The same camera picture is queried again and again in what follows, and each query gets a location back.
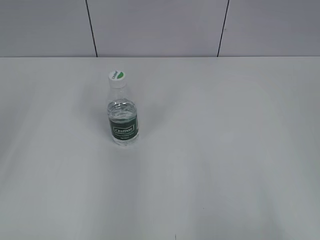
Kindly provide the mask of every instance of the bottle label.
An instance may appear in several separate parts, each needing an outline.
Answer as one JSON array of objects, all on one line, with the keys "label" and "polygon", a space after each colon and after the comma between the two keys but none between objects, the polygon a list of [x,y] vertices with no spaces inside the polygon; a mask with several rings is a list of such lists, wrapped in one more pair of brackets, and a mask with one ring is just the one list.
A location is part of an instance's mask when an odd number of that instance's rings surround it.
[{"label": "bottle label", "polygon": [[138,118],[135,117],[126,123],[117,123],[110,120],[110,127],[111,133],[116,139],[129,140],[138,134]]}]

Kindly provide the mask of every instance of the table surface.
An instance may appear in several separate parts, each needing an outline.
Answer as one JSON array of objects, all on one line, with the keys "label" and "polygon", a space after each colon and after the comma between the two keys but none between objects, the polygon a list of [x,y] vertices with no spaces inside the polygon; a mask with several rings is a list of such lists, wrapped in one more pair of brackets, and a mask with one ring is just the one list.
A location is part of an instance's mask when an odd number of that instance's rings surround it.
[{"label": "table surface", "polygon": [[[140,136],[112,142],[124,70]],[[0,58],[1,240],[320,238],[320,58]]]}]

